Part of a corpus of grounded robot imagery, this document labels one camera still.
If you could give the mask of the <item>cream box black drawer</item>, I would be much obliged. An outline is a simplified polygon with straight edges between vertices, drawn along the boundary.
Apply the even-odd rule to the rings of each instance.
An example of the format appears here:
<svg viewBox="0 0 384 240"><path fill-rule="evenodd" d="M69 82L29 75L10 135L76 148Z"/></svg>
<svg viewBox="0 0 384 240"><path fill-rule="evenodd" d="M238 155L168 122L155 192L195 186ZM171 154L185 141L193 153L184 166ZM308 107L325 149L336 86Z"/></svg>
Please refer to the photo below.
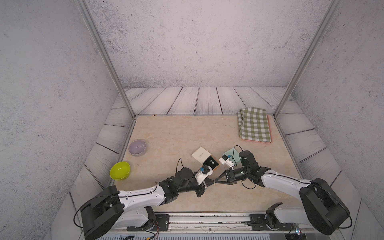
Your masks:
<svg viewBox="0 0 384 240"><path fill-rule="evenodd" d="M203 166L208 166L210 167L213 171L219 166L219 162L212 156L210 155L204 162Z"/></svg>

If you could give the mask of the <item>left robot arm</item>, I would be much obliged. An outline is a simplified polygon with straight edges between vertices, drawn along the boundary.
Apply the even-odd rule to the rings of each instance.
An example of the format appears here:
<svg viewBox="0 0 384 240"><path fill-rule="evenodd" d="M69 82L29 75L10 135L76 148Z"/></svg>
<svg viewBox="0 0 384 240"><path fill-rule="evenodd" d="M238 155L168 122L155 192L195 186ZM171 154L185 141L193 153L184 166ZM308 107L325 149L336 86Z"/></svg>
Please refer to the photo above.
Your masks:
<svg viewBox="0 0 384 240"><path fill-rule="evenodd" d="M126 227L138 231L148 231L157 218L154 206L169 204L180 193L195 192L201 197L206 188L213 185L209 179L213 169L203 165L197 172L182 168L155 186L136 191L118 191L109 186L79 209L86 240L96 240L111 229Z"/></svg>

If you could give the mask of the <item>cream jewelry box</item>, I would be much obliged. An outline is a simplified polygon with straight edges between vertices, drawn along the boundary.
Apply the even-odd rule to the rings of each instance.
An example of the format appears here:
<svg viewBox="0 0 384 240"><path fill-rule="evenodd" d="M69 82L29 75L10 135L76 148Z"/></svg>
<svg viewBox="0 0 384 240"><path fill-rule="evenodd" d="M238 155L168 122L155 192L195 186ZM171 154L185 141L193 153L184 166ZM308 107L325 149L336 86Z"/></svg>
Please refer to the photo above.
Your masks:
<svg viewBox="0 0 384 240"><path fill-rule="evenodd" d="M209 157L211 153L208 152L203 147L199 147L193 154L192 157L197 160L199 163L203 164Z"/></svg>

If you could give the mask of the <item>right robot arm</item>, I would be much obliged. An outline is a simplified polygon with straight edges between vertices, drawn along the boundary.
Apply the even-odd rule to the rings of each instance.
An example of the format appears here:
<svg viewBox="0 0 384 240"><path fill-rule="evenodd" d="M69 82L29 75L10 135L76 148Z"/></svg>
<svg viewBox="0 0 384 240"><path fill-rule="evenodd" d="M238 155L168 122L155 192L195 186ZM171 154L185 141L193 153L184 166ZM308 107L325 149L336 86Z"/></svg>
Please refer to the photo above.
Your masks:
<svg viewBox="0 0 384 240"><path fill-rule="evenodd" d="M274 189L301 201L298 207L286 207L282 203L269 207L265 215L269 229L277 230L282 224L304 224L330 236L336 229L342 229L346 220L351 219L349 209L325 180L297 179L261 167L250 151L239 153L240 168L234 168L232 158L223 155L219 159L220 164L228 169L216 178L216 183L234 185L249 180L254 186Z"/></svg>

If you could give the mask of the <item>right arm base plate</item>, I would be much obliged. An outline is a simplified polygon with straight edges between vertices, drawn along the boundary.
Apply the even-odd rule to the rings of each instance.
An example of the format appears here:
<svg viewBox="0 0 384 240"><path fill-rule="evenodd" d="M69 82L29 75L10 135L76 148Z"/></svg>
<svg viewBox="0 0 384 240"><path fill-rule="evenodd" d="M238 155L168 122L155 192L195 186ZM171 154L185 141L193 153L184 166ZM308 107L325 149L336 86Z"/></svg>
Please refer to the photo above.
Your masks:
<svg viewBox="0 0 384 240"><path fill-rule="evenodd" d="M276 217L268 214L251 214L247 225L253 231L283 231L289 232L294 229L293 224L283 224Z"/></svg>

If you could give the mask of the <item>mint green jewelry box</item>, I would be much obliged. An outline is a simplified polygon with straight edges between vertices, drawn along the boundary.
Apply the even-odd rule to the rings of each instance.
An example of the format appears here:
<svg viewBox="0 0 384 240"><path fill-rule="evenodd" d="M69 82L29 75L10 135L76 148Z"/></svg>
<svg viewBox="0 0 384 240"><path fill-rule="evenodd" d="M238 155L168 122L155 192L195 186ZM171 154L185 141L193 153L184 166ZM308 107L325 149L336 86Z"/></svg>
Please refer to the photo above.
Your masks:
<svg viewBox="0 0 384 240"><path fill-rule="evenodd" d="M230 149L228 151L226 151L224 153L224 155L226 155L227 157L230 158L230 160L234 163L234 164L237 164L239 163L241 160L240 160L240 157L239 157L239 153L237 152L237 150L235 149Z"/></svg>

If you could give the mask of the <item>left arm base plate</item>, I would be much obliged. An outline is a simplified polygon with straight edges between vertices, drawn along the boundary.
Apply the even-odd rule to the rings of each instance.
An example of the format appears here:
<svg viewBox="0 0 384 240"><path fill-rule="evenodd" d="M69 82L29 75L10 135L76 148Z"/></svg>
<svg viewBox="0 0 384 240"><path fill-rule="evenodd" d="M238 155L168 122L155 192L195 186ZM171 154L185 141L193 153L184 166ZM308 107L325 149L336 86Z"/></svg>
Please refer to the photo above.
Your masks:
<svg viewBox="0 0 384 240"><path fill-rule="evenodd" d="M149 216L148 221L141 227L127 227L128 232L167 232L169 230L170 215L168 214L155 214Z"/></svg>

